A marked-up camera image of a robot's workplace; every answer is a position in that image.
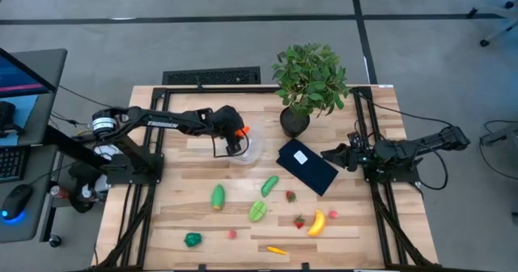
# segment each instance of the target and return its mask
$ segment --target wooden table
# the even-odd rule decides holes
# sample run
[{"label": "wooden table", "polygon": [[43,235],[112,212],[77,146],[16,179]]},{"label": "wooden table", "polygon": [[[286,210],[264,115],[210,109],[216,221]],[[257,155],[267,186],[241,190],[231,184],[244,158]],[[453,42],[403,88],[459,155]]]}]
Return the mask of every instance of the wooden table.
[{"label": "wooden table", "polygon": [[[152,91],[153,87],[135,87],[130,104],[149,108]],[[394,88],[372,86],[372,92],[377,104],[398,109]],[[163,141],[166,163],[163,181],[155,194],[144,268],[197,269],[199,264],[206,264],[207,269],[221,270],[300,269],[303,262],[309,262],[312,269],[383,268],[371,193],[361,169],[348,172],[335,166],[339,173],[320,197],[275,163],[279,148],[289,140],[279,123],[284,106],[275,94],[173,94],[169,110],[218,109],[225,104],[235,107],[245,124],[262,128],[265,139],[262,156],[249,166],[230,164],[225,159],[212,158],[209,137],[197,138],[166,130]],[[367,106],[363,108],[368,115]],[[376,113],[386,138],[405,138],[399,114],[380,108]],[[312,115],[311,119],[308,129],[298,139],[317,154],[335,148],[354,131],[356,113],[352,95],[346,99],[343,110],[335,109],[332,115],[318,119]],[[142,143],[144,132],[144,128],[134,130],[130,137]],[[279,176],[280,181],[263,198],[261,187],[273,175]],[[227,195],[220,212],[210,205],[217,184],[224,186]],[[403,230],[425,257],[437,261],[421,195],[405,183],[393,184],[393,189]],[[287,202],[287,190],[296,193],[296,202]],[[100,261],[117,242],[125,192],[125,185],[109,192],[97,240]],[[257,200],[264,201],[268,211],[261,221],[251,223],[248,211]],[[336,210],[339,217],[328,219],[321,235],[311,238],[307,232],[316,209],[326,214]],[[298,215],[307,221],[301,229],[292,223]],[[231,229],[237,231],[234,240],[227,238]],[[387,229],[392,259],[397,262],[393,235]],[[188,232],[200,232],[202,244],[187,248],[183,239]],[[138,239],[137,233],[130,264],[136,262]],[[284,249],[289,255],[267,252],[266,246]]]}]

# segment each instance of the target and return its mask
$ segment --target red berry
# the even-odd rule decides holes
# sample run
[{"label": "red berry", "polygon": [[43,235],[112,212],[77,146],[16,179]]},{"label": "red berry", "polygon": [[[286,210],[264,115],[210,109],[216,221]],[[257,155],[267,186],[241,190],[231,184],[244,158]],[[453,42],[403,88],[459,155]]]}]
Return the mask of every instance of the red berry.
[{"label": "red berry", "polygon": [[306,222],[305,219],[302,218],[302,215],[299,215],[294,221],[293,223],[295,224],[295,226],[297,228],[301,228],[304,226],[304,223]]},{"label": "red berry", "polygon": [[286,199],[288,200],[288,202],[293,202],[297,200],[297,196],[291,191],[286,191]]},{"label": "red berry", "polygon": [[330,217],[331,219],[336,219],[336,218],[338,217],[338,212],[337,212],[337,211],[335,211],[335,210],[333,210],[333,211],[329,212],[329,217]]},{"label": "red berry", "polygon": [[234,230],[230,230],[228,232],[228,238],[231,239],[231,240],[234,240],[235,238],[237,237],[237,232],[234,231]]}]

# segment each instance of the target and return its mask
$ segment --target computer monitor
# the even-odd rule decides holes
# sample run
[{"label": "computer monitor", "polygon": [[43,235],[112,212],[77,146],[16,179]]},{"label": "computer monitor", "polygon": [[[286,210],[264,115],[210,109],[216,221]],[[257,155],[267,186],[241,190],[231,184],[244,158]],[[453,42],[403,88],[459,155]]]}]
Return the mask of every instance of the computer monitor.
[{"label": "computer monitor", "polygon": [[0,49],[0,98],[55,92],[56,87]]}]

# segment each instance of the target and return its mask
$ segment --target potted plant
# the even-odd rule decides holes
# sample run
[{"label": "potted plant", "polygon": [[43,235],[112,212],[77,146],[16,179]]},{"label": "potted plant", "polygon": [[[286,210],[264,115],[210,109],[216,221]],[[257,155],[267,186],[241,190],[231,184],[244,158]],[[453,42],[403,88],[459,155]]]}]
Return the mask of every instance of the potted plant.
[{"label": "potted plant", "polygon": [[340,57],[329,45],[308,44],[289,46],[277,55],[279,63],[272,67],[278,81],[282,104],[281,126],[291,138],[302,134],[309,126],[309,114],[315,109],[319,117],[326,116],[334,107],[343,108],[341,96],[347,97],[346,69],[340,66]]}]

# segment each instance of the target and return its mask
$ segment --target monitor screen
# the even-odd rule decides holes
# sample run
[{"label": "monitor screen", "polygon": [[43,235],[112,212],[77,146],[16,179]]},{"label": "monitor screen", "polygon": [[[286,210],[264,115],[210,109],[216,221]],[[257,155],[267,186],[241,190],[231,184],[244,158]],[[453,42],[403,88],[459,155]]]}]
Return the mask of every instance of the monitor screen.
[{"label": "monitor screen", "polygon": [[0,56],[0,97],[35,95],[48,91],[46,86],[25,70]]}]

